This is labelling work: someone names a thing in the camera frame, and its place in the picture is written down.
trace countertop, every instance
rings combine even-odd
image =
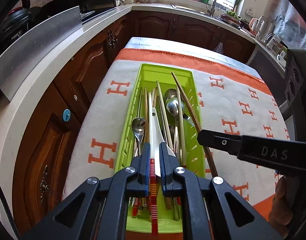
[[[12,211],[12,181],[17,152],[28,121],[45,90],[58,72],[97,33],[131,10],[157,11],[196,18],[227,29],[258,45],[248,34],[211,17],[175,9],[167,4],[132,4],[118,6],[83,25],[51,50],[31,71],[9,103],[0,100],[0,184]],[[0,219],[14,236],[0,202]]]

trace plastic bag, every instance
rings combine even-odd
[[[223,54],[223,43],[222,41],[219,42],[219,44],[215,47],[213,50],[216,53]]]

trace tablecloth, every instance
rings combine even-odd
[[[279,108],[255,70],[246,65],[241,69],[241,63],[240,67],[233,67],[228,62],[218,62],[223,60],[209,61],[205,58],[210,51],[194,46],[193,51],[184,53],[182,50],[181,54],[158,50],[163,45],[153,50],[132,49],[131,42],[111,65],[85,117],[72,153],[63,198],[88,177],[113,176],[130,96],[142,63],[182,67],[193,72],[203,128],[228,134],[289,139]],[[173,47],[168,43],[168,47],[179,46],[175,43],[172,42]],[[274,170],[242,162],[226,152],[211,151],[219,176],[267,218],[279,178]],[[205,168],[205,176],[210,178],[206,160]]]

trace human hand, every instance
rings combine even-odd
[[[290,223],[293,212],[288,207],[285,199],[286,184],[284,176],[279,179],[275,187],[275,196],[273,197],[272,210],[269,214],[269,223],[273,226],[282,236],[286,238],[289,230],[286,227]]]

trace screw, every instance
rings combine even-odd
[[[94,185],[97,183],[97,178],[96,177],[89,177],[87,179],[87,183],[90,184],[90,185]]]
[[[185,169],[184,169],[183,167],[177,167],[177,168],[175,168],[175,171],[176,171],[178,174],[185,173]]]
[[[128,172],[128,173],[134,173],[135,172],[135,168],[130,166],[130,167],[125,168],[125,171]]]
[[[213,178],[213,182],[214,182],[215,184],[220,185],[220,184],[223,183],[223,179],[222,179],[221,177],[214,177],[214,178]]]

